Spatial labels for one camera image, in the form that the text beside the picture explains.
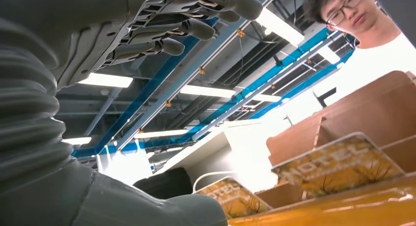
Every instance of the ceiling light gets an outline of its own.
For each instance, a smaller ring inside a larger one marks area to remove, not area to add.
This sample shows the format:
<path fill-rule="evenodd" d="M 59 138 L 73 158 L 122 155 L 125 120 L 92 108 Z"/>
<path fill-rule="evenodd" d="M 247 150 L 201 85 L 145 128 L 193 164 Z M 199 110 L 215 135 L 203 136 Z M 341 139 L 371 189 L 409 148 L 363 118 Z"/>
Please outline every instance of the ceiling light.
<path fill-rule="evenodd" d="M 83 144 L 88 144 L 89 142 L 91 142 L 91 137 L 63 139 L 62 141 L 68 144 L 72 144 L 72 145 L 83 145 Z"/>
<path fill-rule="evenodd" d="M 145 139 L 145 138 L 154 138 L 154 137 L 162 137 L 162 136 L 182 135 L 182 134 L 186 134 L 186 133 L 188 133 L 187 129 L 158 131 L 158 132 L 145 132 L 145 133 L 137 133 L 134 136 L 134 138 L 135 139 Z"/>
<path fill-rule="evenodd" d="M 183 148 L 171 148 L 171 149 L 168 149 L 168 150 L 166 150 L 166 151 L 180 151 L 180 150 L 182 150 Z"/>
<path fill-rule="evenodd" d="M 287 24 L 277 15 L 273 14 L 267 8 L 263 9 L 256 21 L 263 27 L 273 31 L 282 38 L 285 38 L 294 46 L 299 45 L 305 39 L 305 37 L 300 32 L 292 28 L 289 24 Z"/>
<path fill-rule="evenodd" d="M 272 30 L 270 30 L 270 29 L 268 29 L 268 28 L 266 28 L 266 30 L 264 30 L 264 34 L 265 34 L 266 36 L 270 35 L 271 33 L 272 33 Z"/>
<path fill-rule="evenodd" d="M 324 57 L 331 64 L 336 64 L 341 60 L 341 58 L 335 52 L 333 52 L 328 46 L 320 48 L 318 50 L 318 54 Z"/>
<path fill-rule="evenodd" d="M 127 88 L 132 81 L 133 78 L 126 76 L 91 73 L 87 79 L 80 81 L 79 84 Z"/>
<path fill-rule="evenodd" d="M 214 96 L 222 98 L 231 98 L 235 95 L 234 90 L 225 90 L 225 89 L 216 89 L 210 87 L 186 85 L 181 89 L 182 94 L 189 95 L 205 95 L 205 96 Z"/>
<path fill-rule="evenodd" d="M 280 96 L 274 96 L 274 95 L 256 95 L 254 96 L 253 100 L 256 101 L 262 101 L 262 102 L 279 102 L 282 99 Z"/>
<path fill-rule="evenodd" d="M 284 98 L 284 99 L 282 99 L 282 103 L 287 103 L 287 102 L 289 102 L 290 101 L 290 99 L 289 98 Z"/>

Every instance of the man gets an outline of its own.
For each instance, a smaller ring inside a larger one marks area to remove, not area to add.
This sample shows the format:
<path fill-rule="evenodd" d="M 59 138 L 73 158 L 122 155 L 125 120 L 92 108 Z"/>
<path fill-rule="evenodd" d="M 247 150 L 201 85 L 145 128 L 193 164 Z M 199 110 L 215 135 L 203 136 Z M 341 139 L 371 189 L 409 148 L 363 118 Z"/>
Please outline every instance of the man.
<path fill-rule="evenodd" d="M 342 69 L 328 78 L 338 99 L 391 71 L 416 74 L 416 49 L 374 0 L 305 0 L 303 7 L 310 19 L 360 42 Z"/>

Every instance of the cardboard divider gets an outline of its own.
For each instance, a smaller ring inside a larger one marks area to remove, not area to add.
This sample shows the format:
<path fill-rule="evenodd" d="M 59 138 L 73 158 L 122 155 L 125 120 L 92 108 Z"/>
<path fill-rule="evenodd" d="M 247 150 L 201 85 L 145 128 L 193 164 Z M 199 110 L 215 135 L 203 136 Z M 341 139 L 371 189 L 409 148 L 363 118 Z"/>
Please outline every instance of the cardboard divider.
<path fill-rule="evenodd" d="M 279 208 L 302 201 L 303 190 L 299 186 L 287 182 L 257 193 L 256 195 L 273 208 Z"/>
<path fill-rule="evenodd" d="M 335 138 L 359 131 L 381 147 L 416 134 L 416 86 L 390 90 L 322 123 Z"/>
<path fill-rule="evenodd" d="M 328 133 L 325 127 L 322 125 L 324 121 L 326 121 L 326 118 L 322 117 L 321 122 L 318 126 L 318 130 L 316 131 L 316 137 L 315 137 L 315 142 L 313 144 L 313 149 L 316 149 L 334 140 L 331 137 L 330 133 Z"/>
<path fill-rule="evenodd" d="M 405 172 L 416 172 L 416 135 L 380 148 Z"/>
<path fill-rule="evenodd" d="M 274 166 L 356 131 L 378 146 L 416 134 L 416 85 L 407 74 L 391 72 L 269 138 L 269 159 Z"/>

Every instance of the card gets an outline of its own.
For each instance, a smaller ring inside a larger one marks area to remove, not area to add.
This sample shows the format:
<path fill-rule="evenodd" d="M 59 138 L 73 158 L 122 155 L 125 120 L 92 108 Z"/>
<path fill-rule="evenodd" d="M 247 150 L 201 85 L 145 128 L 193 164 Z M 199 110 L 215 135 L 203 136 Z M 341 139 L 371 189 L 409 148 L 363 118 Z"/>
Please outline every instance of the card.
<path fill-rule="evenodd" d="M 221 179 L 197 191 L 196 194 L 207 195 L 217 200 L 228 219 L 251 216 L 272 209 L 231 177 Z"/>
<path fill-rule="evenodd" d="M 310 196 L 324 196 L 401 176 L 404 171 L 361 132 L 347 135 L 272 169 Z"/>

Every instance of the robotic hand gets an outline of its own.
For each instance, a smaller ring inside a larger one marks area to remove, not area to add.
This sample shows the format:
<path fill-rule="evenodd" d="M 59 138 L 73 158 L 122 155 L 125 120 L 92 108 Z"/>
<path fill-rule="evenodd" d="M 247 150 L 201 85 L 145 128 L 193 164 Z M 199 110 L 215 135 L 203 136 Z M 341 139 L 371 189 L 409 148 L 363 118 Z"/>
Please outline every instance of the robotic hand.
<path fill-rule="evenodd" d="M 166 201 L 71 158 L 57 90 L 108 65 L 159 52 L 169 36 L 207 40 L 201 20 L 255 19 L 256 0 L 0 0 L 0 225 L 226 226 L 206 196 Z"/>

